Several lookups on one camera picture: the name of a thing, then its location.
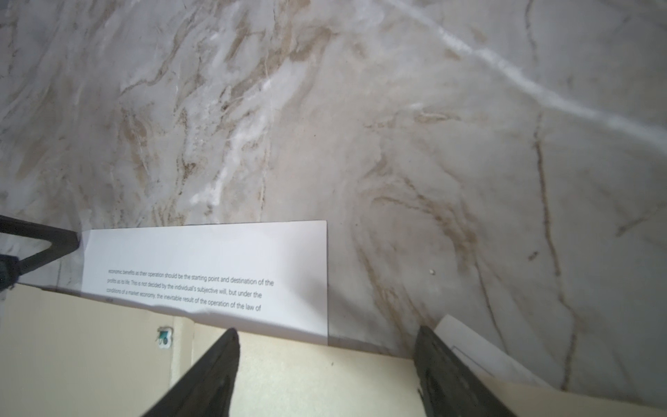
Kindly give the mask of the beige manila folder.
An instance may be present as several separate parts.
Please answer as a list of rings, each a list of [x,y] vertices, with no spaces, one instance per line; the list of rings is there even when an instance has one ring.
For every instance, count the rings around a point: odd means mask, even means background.
[[[15,286],[1,305],[1,413],[143,415],[221,335],[184,317]],[[240,344],[231,415],[424,415],[408,359],[249,333]],[[476,375],[519,416],[660,415]]]

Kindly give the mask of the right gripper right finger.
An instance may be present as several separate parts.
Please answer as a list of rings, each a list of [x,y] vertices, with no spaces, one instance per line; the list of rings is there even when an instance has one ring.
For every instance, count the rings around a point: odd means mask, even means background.
[[[427,416],[514,416],[427,326],[420,327],[413,363]]]

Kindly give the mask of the technical drawing paper sheet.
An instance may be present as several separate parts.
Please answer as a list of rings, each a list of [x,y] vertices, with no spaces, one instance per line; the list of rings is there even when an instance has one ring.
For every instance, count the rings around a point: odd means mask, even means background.
[[[544,387],[552,386],[453,316],[445,316],[434,333],[474,373],[504,382]]]

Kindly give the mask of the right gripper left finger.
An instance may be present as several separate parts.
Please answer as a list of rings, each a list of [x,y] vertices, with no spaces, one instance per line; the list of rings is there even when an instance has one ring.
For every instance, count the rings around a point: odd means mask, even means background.
[[[228,417],[240,359],[239,335],[231,328],[145,414]]]

